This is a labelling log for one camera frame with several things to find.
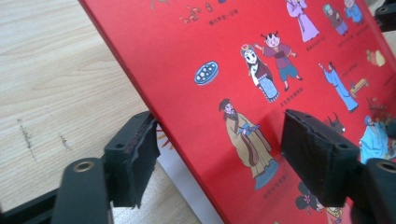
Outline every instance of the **wooden table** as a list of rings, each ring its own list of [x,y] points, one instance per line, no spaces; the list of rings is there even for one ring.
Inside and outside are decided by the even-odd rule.
[[[147,110],[76,0],[0,2],[0,204],[59,187],[64,167],[103,148]],[[386,33],[396,52],[396,34]],[[197,223],[157,165],[140,210],[118,223]]]

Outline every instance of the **blue robe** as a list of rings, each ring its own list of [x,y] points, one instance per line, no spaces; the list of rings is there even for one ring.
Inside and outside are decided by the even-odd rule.
[[[346,8],[346,16],[348,18],[352,18],[352,20],[356,23],[361,22],[361,20],[363,19],[363,16],[361,15],[361,10],[359,9],[358,5],[356,5],[356,3],[352,7]]]
[[[358,106],[358,103],[356,103],[356,101],[350,96],[349,92],[344,87],[343,83],[341,82],[335,70],[332,69],[332,71],[327,72],[325,69],[323,69],[323,71],[327,81],[334,85],[335,89],[338,92],[338,95],[346,104],[346,107],[349,110],[349,112],[354,111],[354,109],[356,109],[356,107]]]
[[[388,136],[384,123],[374,124],[376,133],[367,126],[361,138],[361,163],[366,164],[371,158],[384,159],[388,153]]]

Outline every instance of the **man in brown robe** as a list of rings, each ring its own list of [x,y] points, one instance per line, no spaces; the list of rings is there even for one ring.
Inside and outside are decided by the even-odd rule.
[[[268,152],[271,150],[270,144],[260,132],[259,126],[237,113],[229,99],[221,101],[219,111],[221,110],[224,110],[227,133],[239,158],[250,167],[253,178],[256,179],[255,190],[262,188],[274,177],[279,166]]]

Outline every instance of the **brown robe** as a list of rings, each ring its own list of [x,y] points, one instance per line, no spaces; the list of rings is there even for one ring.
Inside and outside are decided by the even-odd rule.
[[[252,132],[244,139],[240,133],[241,127],[246,123],[249,127],[254,126],[244,115],[237,113],[238,119],[226,116],[227,133],[230,136],[236,152],[247,167],[250,167],[253,178],[265,172],[265,168],[274,158],[269,154],[271,146],[264,138],[260,130]]]

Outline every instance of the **book cover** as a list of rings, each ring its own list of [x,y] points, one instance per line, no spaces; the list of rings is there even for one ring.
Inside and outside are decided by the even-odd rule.
[[[226,223],[350,223],[280,154],[287,108],[391,159],[396,62],[361,0],[80,0]]]

